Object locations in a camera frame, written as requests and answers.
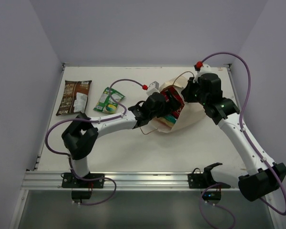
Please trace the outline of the red snack packet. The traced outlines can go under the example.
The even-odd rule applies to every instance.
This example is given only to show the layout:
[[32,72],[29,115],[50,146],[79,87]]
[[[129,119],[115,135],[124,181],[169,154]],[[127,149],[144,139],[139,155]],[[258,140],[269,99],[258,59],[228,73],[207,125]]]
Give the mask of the red snack packet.
[[178,119],[182,109],[184,108],[184,102],[179,93],[174,89],[173,86],[170,86],[162,90],[161,94],[165,97],[170,115]]

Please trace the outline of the teal snack packet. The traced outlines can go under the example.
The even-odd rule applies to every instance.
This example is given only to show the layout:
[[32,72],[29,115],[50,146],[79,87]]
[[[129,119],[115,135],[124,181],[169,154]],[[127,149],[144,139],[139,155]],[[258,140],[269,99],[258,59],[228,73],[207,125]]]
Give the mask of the teal snack packet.
[[164,118],[172,124],[175,124],[177,121],[177,119],[171,114],[166,115]]

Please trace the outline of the beige paper bag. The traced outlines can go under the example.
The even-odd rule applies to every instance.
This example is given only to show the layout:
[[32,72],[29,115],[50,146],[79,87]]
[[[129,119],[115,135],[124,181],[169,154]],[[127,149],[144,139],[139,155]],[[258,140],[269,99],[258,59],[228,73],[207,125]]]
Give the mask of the beige paper bag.
[[153,127],[156,131],[162,133],[171,133],[185,127],[188,127],[192,124],[197,123],[206,117],[203,106],[199,103],[187,103],[184,101],[183,96],[181,95],[181,91],[187,85],[187,79],[184,77],[184,74],[190,73],[194,75],[191,71],[186,71],[181,73],[176,78],[173,78],[169,81],[166,81],[162,85],[159,86],[159,92],[162,90],[173,86],[174,89],[179,93],[184,102],[184,108],[182,109],[179,118],[177,119],[175,124],[168,122],[164,117],[154,118],[149,122],[149,126]]

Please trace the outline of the green snack packet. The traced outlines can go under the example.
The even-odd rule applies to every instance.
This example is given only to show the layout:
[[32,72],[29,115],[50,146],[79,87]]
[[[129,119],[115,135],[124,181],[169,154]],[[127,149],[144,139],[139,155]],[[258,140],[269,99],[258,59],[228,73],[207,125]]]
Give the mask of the green snack packet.
[[114,114],[117,111],[118,102],[124,99],[124,95],[119,91],[107,87],[104,89],[98,103],[94,107],[94,111],[106,114]]

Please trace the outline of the brown candy packet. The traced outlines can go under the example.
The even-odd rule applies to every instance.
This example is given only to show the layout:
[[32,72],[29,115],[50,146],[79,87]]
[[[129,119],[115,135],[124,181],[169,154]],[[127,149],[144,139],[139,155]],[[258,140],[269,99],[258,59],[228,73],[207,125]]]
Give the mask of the brown candy packet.
[[65,81],[56,116],[84,113],[92,81]]

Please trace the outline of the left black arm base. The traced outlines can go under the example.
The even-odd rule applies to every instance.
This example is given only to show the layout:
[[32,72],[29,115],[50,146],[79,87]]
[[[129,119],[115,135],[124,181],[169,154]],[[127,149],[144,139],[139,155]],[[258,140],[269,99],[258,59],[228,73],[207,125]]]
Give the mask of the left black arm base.
[[83,179],[78,179],[73,173],[62,173],[62,188],[103,188],[104,174],[89,173]]

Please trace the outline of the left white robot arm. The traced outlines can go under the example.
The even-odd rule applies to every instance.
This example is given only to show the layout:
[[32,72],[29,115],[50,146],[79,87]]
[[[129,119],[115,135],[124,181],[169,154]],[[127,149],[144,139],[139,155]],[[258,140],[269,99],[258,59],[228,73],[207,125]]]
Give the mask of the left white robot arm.
[[174,96],[153,93],[145,101],[139,101],[129,107],[126,113],[104,117],[78,115],[62,133],[64,146],[70,153],[70,167],[74,173],[73,182],[78,187],[85,187],[90,181],[88,155],[96,140],[104,135],[121,130],[136,129],[147,125],[152,119],[164,117],[177,111],[181,106]]

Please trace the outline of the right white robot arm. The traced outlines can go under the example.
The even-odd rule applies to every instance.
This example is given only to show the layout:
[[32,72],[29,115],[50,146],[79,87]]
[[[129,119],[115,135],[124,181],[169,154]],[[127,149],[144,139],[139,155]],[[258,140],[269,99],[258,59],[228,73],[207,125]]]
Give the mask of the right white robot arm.
[[285,164],[276,163],[256,141],[234,101],[223,97],[217,74],[203,73],[189,78],[181,94],[186,102],[203,106],[206,115],[229,138],[246,167],[247,174],[239,176],[205,168],[203,182],[207,187],[223,182],[240,189],[249,201],[260,199],[282,187],[286,176]]

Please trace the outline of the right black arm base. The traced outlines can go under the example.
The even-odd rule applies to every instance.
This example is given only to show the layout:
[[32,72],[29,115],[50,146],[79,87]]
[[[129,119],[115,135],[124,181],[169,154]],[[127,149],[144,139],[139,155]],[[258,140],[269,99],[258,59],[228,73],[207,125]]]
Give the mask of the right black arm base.
[[205,189],[217,183],[222,183],[222,188],[237,187],[235,178],[219,162],[206,166],[203,171],[195,168],[187,174],[187,181],[189,188]]

